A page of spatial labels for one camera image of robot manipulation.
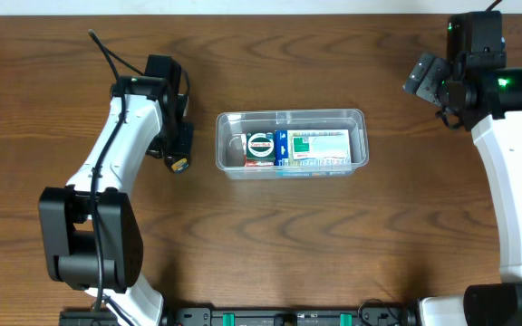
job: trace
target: box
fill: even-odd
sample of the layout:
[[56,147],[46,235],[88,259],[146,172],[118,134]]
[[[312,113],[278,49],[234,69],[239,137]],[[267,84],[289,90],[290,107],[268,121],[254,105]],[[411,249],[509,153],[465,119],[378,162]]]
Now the box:
[[348,130],[277,130],[277,166],[323,166],[352,163]]
[[276,146],[273,132],[248,132],[246,134],[246,160],[275,162]]
[[[322,166],[245,167],[243,133],[269,130],[344,129],[350,140],[350,163]],[[215,140],[217,167],[232,179],[349,176],[368,162],[363,113],[357,109],[279,110],[221,113]]]

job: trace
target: wood grain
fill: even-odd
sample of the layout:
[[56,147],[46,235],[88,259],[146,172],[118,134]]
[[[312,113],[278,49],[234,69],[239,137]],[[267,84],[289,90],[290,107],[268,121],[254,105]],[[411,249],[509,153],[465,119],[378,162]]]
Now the wood grain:
[[[193,166],[146,158],[132,204],[143,271],[170,302],[355,306],[498,282],[498,233],[471,137],[401,86],[445,52],[445,15],[0,17],[0,325],[49,325],[92,302],[50,281],[37,200],[82,164],[108,109],[110,70],[89,40],[143,67],[189,71]],[[522,66],[522,15],[505,16]],[[359,108],[371,159],[347,178],[228,180],[224,111]]]

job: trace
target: label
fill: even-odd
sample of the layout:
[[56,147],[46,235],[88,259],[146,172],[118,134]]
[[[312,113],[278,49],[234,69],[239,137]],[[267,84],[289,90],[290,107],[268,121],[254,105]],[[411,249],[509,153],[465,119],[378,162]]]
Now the label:
[[273,133],[248,133],[246,135],[246,158],[274,161],[275,143],[273,141]]
[[277,177],[340,177],[349,176],[352,171],[330,171],[330,172],[283,172],[276,173]]
[[187,168],[189,163],[187,162],[186,158],[179,159],[175,164],[172,165],[172,170],[175,172],[180,172],[183,169]]
[[287,130],[275,132],[275,164],[277,166],[289,165],[289,145],[287,143]]
[[252,160],[245,160],[245,166],[246,167],[272,167],[274,165],[271,161],[252,161]]
[[309,141],[307,137],[294,137],[294,152],[309,152]]

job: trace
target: green connector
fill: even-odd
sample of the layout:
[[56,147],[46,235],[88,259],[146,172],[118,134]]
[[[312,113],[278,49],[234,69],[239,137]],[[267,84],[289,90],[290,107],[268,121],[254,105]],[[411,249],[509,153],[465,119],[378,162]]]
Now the green connector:
[[352,315],[349,313],[342,313],[340,315],[340,326],[352,326]]
[[235,315],[233,313],[223,314],[223,326],[235,326]]

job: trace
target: black cable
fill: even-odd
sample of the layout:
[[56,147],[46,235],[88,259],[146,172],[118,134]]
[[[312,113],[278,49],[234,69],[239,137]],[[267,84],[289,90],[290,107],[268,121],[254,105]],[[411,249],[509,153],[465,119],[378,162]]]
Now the black cable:
[[133,65],[125,62],[121,57],[119,57],[118,55],[114,54],[114,52],[110,51],[110,49],[108,49],[107,47],[104,47],[104,48],[106,49],[108,54],[112,56],[112,58],[118,60],[120,63],[122,63],[123,65],[127,66],[129,69],[133,70],[134,72],[136,72],[140,76],[144,76],[144,72],[141,72],[140,70],[136,69]]
[[371,298],[371,299],[366,299],[366,301],[362,302],[362,304],[360,304],[360,307],[358,308],[358,318],[364,323],[366,324],[366,326],[372,326],[369,322],[367,322],[363,317],[362,317],[362,307],[368,303],[368,302],[380,302],[382,304],[382,306],[384,308],[386,308],[386,310],[388,311],[388,313],[392,316],[393,319],[395,319],[397,321],[397,323],[395,325],[398,325],[400,324],[400,319],[398,319],[398,316],[396,316],[394,314],[394,312],[392,310],[390,310],[390,308],[386,305],[386,302],[382,301],[381,299],[376,299],[376,298]]
[[118,304],[116,304],[116,302],[114,302],[114,300],[112,300],[109,296],[105,296],[104,301],[106,302],[106,305],[112,307],[112,309],[116,312],[118,317],[125,321],[129,326],[134,325],[132,321],[128,317],[126,317],[124,312],[122,312],[122,309],[118,306]]
[[101,176],[100,170],[102,169],[102,162],[104,161],[104,158],[108,153],[108,149],[110,149],[110,145],[116,138],[118,130],[120,130],[122,123],[126,120],[126,97],[124,94],[124,86],[122,85],[120,80],[120,75],[118,74],[118,71],[114,66],[114,62],[112,62],[108,54],[108,51],[106,50],[104,45],[102,45],[102,42],[100,42],[98,36],[96,36],[93,30],[89,30],[88,34],[90,35],[92,40],[98,45],[101,52],[106,57],[106,61],[108,61],[108,64],[110,65],[112,73],[114,74],[114,78],[116,78],[116,86],[120,88],[121,93],[121,113],[118,116],[118,123],[116,123],[116,127],[108,137],[106,144],[101,150],[100,155],[98,156],[98,160],[96,161],[96,165],[94,166],[94,168],[92,168],[92,183],[90,185],[90,214],[92,215],[93,232],[96,240],[96,254],[98,256],[98,294],[96,296],[96,301],[93,305],[93,310],[95,312],[98,312],[102,306],[102,296],[104,290],[104,257],[102,253],[102,240],[100,238],[100,215],[98,214],[98,203],[96,202],[96,190],[98,186],[98,178]]
[[495,0],[495,2],[492,3],[492,4],[487,8],[486,11],[491,11],[491,10],[493,10],[493,9],[494,9],[498,4],[500,4],[500,3],[502,3],[502,2],[503,2],[503,0]]
[[190,94],[190,79],[189,79],[189,73],[186,70],[182,71],[185,75],[185,82],[187,82],[187,91],[185,91],[185,96],[188,97]]

